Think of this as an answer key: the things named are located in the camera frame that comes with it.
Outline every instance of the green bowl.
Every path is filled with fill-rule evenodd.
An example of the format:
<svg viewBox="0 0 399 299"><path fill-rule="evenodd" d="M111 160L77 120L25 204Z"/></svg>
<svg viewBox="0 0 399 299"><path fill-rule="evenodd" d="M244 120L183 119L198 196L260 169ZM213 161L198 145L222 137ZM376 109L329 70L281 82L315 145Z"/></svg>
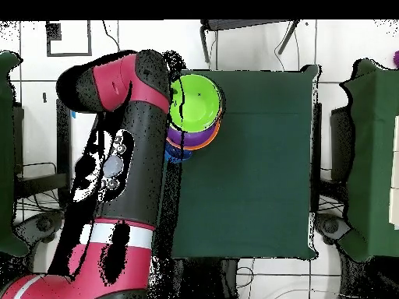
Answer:
<svg viewBox="0 0 399 299"><path fill-rule="evenodd" d="M184 75L172 83L171 88L170 114L175 126L188 133L201 132L212 126L221 108L221 95L211 80L199 75Z"/></svg>

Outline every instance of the chair wheel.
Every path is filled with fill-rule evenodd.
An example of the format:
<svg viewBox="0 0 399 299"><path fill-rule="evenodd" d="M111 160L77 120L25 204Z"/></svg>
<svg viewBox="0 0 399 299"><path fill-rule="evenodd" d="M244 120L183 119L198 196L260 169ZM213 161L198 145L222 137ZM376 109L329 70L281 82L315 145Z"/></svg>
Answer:
<svg viewBox="0 0 399 299"><path fill-rule="evenodd" d="M43 240L41 240L43 243L47 244L52 242L55 239L55 233L51 234L50 236L45 237Z"/></svg>
<svg viewBox="0 0 399 299"><path fill-rule="evenodd" d="M323 235L323 242L327 245L334 245L334 240L324 235Z"/></svg>

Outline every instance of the white stripe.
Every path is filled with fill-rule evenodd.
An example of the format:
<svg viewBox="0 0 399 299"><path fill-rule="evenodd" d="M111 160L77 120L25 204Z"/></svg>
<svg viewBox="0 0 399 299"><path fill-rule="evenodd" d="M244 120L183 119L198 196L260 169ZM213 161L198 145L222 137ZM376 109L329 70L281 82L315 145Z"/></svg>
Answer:
<svg viewBox="0 0 399 299"><path fill-rule="evenodd" d="M112 243L111 239L115 229L115 225L113 223L95 223L93 226L90 242L104 244ZM84 225L82 234L80 235L80 244L87 244L89 241L90 229L91 225ZM129 242L127 243L129 247L151 249L152 240L152 230L130 226Z"/></svg>
<svg viewBox="0 0 399 299"><path fill-rule="evenodd" d="M39 279L41 279L43 276L45 276L46 274L40 274L38 276L35 276L33 279L30 279L28 282L26 282L16 293L15 297L13 299L21 299L21 297L23 296L23 294L25 294L25 291L27 291L29 289L29 287L34 284L36 281L38 281Z"/></svg>

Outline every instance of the table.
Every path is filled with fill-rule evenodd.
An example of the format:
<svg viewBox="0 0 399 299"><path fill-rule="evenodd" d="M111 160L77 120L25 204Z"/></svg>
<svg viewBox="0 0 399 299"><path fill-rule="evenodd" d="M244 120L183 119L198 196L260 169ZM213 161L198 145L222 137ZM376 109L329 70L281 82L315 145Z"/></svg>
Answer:
<svg viewBox="0 0 399 299"><path fill-rule="evenodd" d="M348 212L353 227L339 244L355 261L399 256L399 230L389 223L399 72L364 59L356 63L347 90L355 125L355 157L348 177Z"/></svg>
<svg viewBox="0 0 399 299"><path fill-rule="evenodd" d="M309 163L317 72L183 72L212 79L225 114L215 140L183 163L178 203L162 203L160 214L178 212L173 258L315 257ZM174 188L167 180L163 196Z"/></svg>

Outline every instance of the chair leg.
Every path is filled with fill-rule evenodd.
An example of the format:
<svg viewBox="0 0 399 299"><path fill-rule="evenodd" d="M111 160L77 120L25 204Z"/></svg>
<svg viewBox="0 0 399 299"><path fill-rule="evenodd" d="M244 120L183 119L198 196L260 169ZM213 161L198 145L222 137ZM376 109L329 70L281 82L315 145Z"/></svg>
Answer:
<svg viewBox="0 0 399 299"><path fill-rule="evenodd" d="M284 41L283 41L283 44L281 45L281 47L280 47L280 49L279 49L279 51L278 51L278 54L279 54L279 55L283 54L283 51L284 51L284 49L285 49L285 46L287 46L288 42L290 41L291 36L292 36L292 34L294 33L295 28L296 28L296 26L298 25L299 21L300 21L300 19L296 19L296 20L292 23L292 25L291 25L291 27L290 27L290 30L288 31L287 36L285 36Z"/></svg>
<svg viewBox="0 0 399 299"><path fill-rule="evenodd" d="M201 42L203 44L203 56L205 56L205 62L209 63L207 39L205 38L205 26L202 25L199 31L199 35L201 36Z"/></svg>

